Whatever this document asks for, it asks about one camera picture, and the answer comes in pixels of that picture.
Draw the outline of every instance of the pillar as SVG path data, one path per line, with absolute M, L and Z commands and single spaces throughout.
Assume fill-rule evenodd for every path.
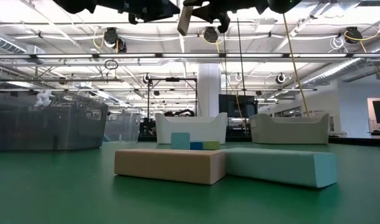
M 221 70 L 218 63 L 198 65 L 198 112 L 197 116 L 210 117 L 219 114 Z

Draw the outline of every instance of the teal foam block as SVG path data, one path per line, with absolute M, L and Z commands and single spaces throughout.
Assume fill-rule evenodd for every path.
M 190 149 L 190 133 L 172 133 L 171 149 Z
M 337 182 L 336 157 L 328 152 L 223 149 L 230 175 L 322 188 Z

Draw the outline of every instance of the ceiling light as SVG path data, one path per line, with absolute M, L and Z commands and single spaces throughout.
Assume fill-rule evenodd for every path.
M 173 57 L 173 58 L 203 58 L 203 57 L 219 57 L 219 54 L 163 54 L 163 57 Z
M 266 58 L 278 58 L 283 57 L 283 54 L 227 54 L 226 57 L 266 57 Z
M 155 54 L 100 54 L 101 58 L 153 58 Z
M 27 59 L 27 58 L 31 58 L 29 55 L 21 55 L 21 54 L 17 54 L 17 55 L 14 55 L 14 54 L 6 54 L 6 55 L 0 55 L 0 59 Z
M 283 73 L 280 73 L 276 76 L 276 83 L 277 84 L 283 84 L 285 82 L 285 75 Z
M 354 57 L 380 57 L 380 54 L 354 54 Z
M 92 58 L 91 54 L 37 55 L 38 58 Z
M 240 75 L 239 72 L 237 72 L 237 75 L 235 76 L 235 80 L 238 82 L 242 80 L 242 76 Z
M 293 54 L 294 57 L 345 57 L 346 54 Z
M 16 86 L 21 86 L 21 87 L 24 87 L 24 88 L 35 87 L 34 85 L 26 83 L 26 82 L 7 82 L 7 83 L 8 84 L 12 84 L 12 85 L 16 85 Z

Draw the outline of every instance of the white wall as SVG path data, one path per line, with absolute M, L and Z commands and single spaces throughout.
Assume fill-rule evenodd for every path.
M 337 81 L 333 81 L 327 86 L 318 86 L 317 89 L 318 91 L 304 92 L 308 110 L 329 113 L 334 119 L 334 130 L 340 132 L 340 101 L 338 98 Z M 298 94 L 295 100 L 279 100 L 278 105 L 264 106 L 260 109 L 259 113 L 269 113 L 268 109 L 270 109 L 270 113 L 276 113 L 298 106 L 301 106 L 302 111 L 306 112 L 301 94 Z
M 370 138 L 368 98 L 380 98 L 380 85 L 342 83 L 338 89 L 343 131 L 351 138 Z

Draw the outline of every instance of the duct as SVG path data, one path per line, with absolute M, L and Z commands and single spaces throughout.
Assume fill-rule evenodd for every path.
M 368 45 L 366 47 L 366 51 L 369 53 L 380 53 L 380 40 Z M 365 58 L 353 58 L 341 63 L 332 63 L 331 65 L 328 65 L 312 73 L 311 75 L 303 78 L 301 82 L 302 82 L 302 85 L 305 85 L 305 84 L 313 84 L 315 86 L 322 85 L 342 75 L 348 74 L 354 68 L 364 67 L 369 63 L 371 62 L 368 62 L 368 60 Z M 286 87 L 296 88 L 298 87 L 298 85 L 292 84 Z
M 373 6 L 380 6 L 380 1 L 377 0 L 362 0 L 358 7 L 373 7 Z
M 44 54 L 45 51 L 35 45 L 24 44 L 11 39 L 10 37 L 0 33 L 0 49 L 13 54 Z M 42 59 L 26 59 L 27 62 L 42 64 Z

